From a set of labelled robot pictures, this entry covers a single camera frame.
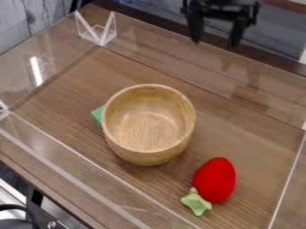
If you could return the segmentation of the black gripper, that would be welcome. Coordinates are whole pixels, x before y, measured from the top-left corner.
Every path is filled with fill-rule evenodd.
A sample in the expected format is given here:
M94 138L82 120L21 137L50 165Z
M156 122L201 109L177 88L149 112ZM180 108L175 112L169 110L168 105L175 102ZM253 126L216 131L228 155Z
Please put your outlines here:
M233 21L228 37L228 48L235 48L247 25L256 23L257 0L181 0L180 13L187 17L191 40L197 43L203 36L203 17Z

